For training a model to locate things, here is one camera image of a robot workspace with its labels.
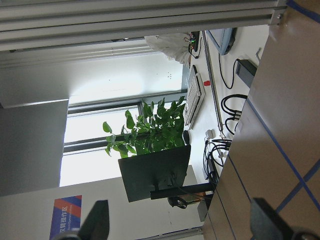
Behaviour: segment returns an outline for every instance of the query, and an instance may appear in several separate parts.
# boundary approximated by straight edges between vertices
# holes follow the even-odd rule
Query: red object
[[[210,83],[210,81],[205,81],[205,82],[203,83],[203,85],[204,85],[204,86],[210,86],[211,83]]]

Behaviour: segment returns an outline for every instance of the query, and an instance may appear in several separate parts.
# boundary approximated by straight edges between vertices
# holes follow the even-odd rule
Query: desk
[[[267,41],[267,37],[269,34],[269,27],[267,25],[260,26],[249,26],[249,27],[239,27],[237,29],[235,35],[235,42],[233,44],[230,52],[221,56],[221,69],[222,74],[225,78],[225,81],[231,84],[232,79],[232,70],[233,63],[236,58],[239,59],[250,59],[256,65],[258,65],[258,60],[255,55],[259,48],[262,48],[261,53],[263,52],[263,48]],[[209,80],[206,55],[204,51],[203,43],[201,42],[202,47],[200,51],[200,56],[198,59],[192,58],[191,65],[195,65],[198,72],[200,73],[202,81]],[[231,90],[227,89],[222,82],[219,71],[219,62],[218,62],[218,51],[212,41],[208,39],[209,52],[211,56],[211,62],[213,67],[213,74],[216,83],[216,90],[218,95],[219,105],[222,98],[229,96],[231,94],[243,94],[248,95],[249,88],[245,85],[245,83],[235,75],[234,86]],[[214,130],[216,136],[219,136],[219,128],[217,117],[215,113],[215,106],[213,102],[213,95],[210,86],[205,86],[205,98],[201,105],[198,116],[195,120],[193,128],[189,131],[190,140],[191,140],[191,154],[190,161],[197,179],[198,183],[207,182],[203,173],[203,151],[205,147],[205,137],[207,130]],[[244,104],[244,100],[233,100],[229,99],[227,101],[228,106],[234,109],[241,110]],[[224,123],[225,119],[228,118],[228,115],[225,114],[222,110],[221,117],[222,122]],[[234,129],[236,123],[233,121],[228,122],[231,129]],[[228,134],[226,128],[224,128],[224,134],[228,139],[232,139],[233,136]],[[222,167],[216,165],[218,174],[221,174]]]
[[[203,225],[206,240],[251,239],[254,197],[265,198],[289,226],[320,235],[319,39],[319,24],[292,9],[281,25],[270,27]],[[205,79],[205,69],[199,68]],[[204,141],[196,131],[215,120],[207,111],[209,96],[191,132],[197,146],[192,146],[193,162]]]

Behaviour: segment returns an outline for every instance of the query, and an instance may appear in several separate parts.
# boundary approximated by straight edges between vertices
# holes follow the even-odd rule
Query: red and blue sign
[[[54,200],[50,238],[80,228],[82,195]]]

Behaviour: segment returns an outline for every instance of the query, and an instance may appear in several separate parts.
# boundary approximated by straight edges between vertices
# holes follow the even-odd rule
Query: pothos plant
[[[153,113],[155,103],[148,105],[144,102],[143,113],[136,117],[136,121],[127,110],[126,125],[123,125],[121,135],[113,134],[112,128],[105,121],[102,125],[103,130],[110,133],[106,137],[108,142],[106,153],[110,156],[113,149],[120,152],[121,158],[127,158],[129,152],[141,155],[184,146],[182,132],[185,104],[182,104],[183,101],[182,96],[178,101],[173,101],[169,109],[166,109],[165,99],[162,99],[158,102],[156,114]]]

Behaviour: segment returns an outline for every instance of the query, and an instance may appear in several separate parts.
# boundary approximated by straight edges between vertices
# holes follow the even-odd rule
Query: power adapter
[[[257,68],[247,59],[238,60],[235,73],[250,88]]]

